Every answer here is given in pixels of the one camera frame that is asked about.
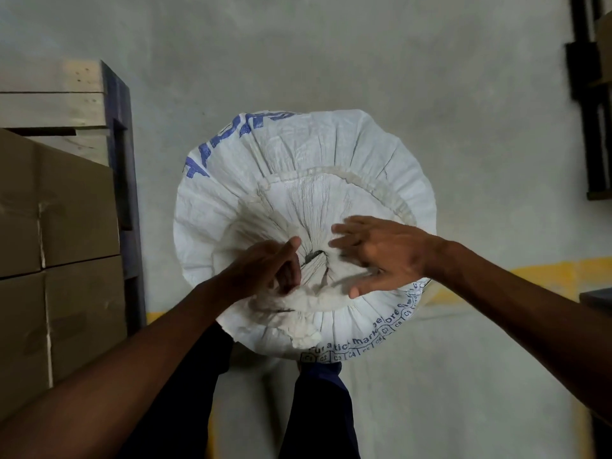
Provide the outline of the person's right hand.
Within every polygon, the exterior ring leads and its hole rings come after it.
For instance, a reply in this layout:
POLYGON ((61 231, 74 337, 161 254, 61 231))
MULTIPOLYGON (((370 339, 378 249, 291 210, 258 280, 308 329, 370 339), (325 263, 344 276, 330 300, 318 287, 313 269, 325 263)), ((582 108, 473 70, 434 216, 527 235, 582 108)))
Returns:
POLYGON ((341 236, 368 236, 358 250, 340 250, 341 255, 367 269, 385 273, 385 290, 400 289, 424 277, 435 276, 435 270, 452 244, 450 241, 391 220, 378 224, 333 224, 331 231, 341 236))

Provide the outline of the person's left hand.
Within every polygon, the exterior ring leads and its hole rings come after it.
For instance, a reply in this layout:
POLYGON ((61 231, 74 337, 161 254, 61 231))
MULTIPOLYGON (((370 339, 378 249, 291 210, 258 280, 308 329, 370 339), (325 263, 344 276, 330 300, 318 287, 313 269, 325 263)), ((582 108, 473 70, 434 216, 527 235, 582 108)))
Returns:
POLYGON ((285 264, 276 268, 268 262, 268 240, 258 242, 239 257, 215 279, 215 293, 221 302, 231 305, 265 290, 276 290, 287 295, 301 284, 301 268, 285 264))

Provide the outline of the white woven sack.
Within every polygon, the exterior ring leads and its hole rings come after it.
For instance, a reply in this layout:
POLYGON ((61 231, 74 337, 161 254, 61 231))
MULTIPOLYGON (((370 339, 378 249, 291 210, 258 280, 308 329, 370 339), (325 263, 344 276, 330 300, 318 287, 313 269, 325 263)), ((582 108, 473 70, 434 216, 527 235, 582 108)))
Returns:
POLYGON ((218 317, 255 353, 337 363, 382 343, 414 313, 428 282, 352 300, 369 270, 329 242, 333 224, 374 216, 436 233, 432 186, 396 136, 361 110, 239 114, 189 152, 173 221, 176 255, 195 286, 264 240, 301 238, 301 284, 236 302, 218 317))

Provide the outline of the person's left forearm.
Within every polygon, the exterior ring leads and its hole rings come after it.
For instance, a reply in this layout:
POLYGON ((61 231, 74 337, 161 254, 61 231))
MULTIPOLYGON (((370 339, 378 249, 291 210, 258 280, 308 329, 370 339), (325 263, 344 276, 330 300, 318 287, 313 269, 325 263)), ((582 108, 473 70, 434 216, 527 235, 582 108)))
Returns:
POLYGON ((0 422, 0 459, 109 459, 231 301, 215 277, 0 422))

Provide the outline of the person's right forearm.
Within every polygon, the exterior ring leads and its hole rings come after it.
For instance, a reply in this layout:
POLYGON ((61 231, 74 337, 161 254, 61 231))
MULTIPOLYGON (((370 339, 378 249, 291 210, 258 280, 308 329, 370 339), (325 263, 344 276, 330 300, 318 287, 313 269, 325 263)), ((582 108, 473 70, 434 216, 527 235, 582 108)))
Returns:
POLYGON ((503 329, 612 426, 612 317, 504 270, 467 247, 428 241, 426 276, 503 329))

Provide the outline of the person's dark blue trousers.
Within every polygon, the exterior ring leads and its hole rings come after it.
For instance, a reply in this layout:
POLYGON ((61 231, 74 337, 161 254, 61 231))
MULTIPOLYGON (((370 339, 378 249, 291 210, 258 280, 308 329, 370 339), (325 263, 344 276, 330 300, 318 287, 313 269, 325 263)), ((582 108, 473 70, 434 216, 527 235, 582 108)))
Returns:
MULTIPOLYGON (((212 324, 158 393, 115 459, 204 459, 218 377, 233 339, 212 324)), ((361 459, 341 363, 301 363, 279 459, 361 459)))

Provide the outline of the brown cardboard box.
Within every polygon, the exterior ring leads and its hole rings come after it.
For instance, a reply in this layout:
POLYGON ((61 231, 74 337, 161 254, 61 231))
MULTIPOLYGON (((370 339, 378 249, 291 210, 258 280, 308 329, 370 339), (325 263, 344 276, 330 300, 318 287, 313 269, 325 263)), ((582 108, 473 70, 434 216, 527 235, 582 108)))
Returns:
POLYGON ((0 421, 50 387, 44 279, 0 280, 0 421))
POLYGON ((43 144, 35 148, 43 267, 119 255, 112 170, 43 144))
POLYGON ((45 303, 54 385, 127 338, 119 255, 47 269, 45 303))
POLYGON ((0 130, 0 278, 42 269, 40 149, 0 130))

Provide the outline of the dark grey block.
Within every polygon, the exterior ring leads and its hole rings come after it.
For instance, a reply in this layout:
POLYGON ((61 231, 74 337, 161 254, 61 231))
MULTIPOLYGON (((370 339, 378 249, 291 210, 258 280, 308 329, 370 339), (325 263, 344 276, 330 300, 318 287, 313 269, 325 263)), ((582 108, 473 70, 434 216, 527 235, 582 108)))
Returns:
POLYGON ((580 293, 579 302, 612 316, 612 287, 580 293))

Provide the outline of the black metal rack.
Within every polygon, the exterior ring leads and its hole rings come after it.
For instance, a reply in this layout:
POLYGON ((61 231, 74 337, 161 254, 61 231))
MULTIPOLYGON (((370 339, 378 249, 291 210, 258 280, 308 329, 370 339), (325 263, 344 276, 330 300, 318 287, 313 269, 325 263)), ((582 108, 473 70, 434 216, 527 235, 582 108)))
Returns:
POLYGON ((571 99, 579 108, 585 150, 587 199, 612 200, 612 85, 601 82, 595 23, 604 0, 569 0, 573 41, 566 43, 565 64, 571 99))

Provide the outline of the wooden pallet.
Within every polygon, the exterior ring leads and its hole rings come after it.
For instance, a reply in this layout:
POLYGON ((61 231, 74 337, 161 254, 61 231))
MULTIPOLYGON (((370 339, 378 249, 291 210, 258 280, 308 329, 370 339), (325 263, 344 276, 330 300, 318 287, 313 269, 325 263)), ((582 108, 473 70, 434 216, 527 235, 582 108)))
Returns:
POLYGON ((104 66, 100 60, 0 62, 0 128, 109 166, 104 66))

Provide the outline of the cardboard box on rack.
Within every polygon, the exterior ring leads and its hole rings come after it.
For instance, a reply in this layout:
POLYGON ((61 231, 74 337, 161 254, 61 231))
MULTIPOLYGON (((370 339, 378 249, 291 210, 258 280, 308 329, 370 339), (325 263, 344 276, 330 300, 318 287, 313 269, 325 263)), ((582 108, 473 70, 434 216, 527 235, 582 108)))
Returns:
POLYGON ((595 23, 595 42, 601 63, 601 82, 612 85, 612 11, 595 23))

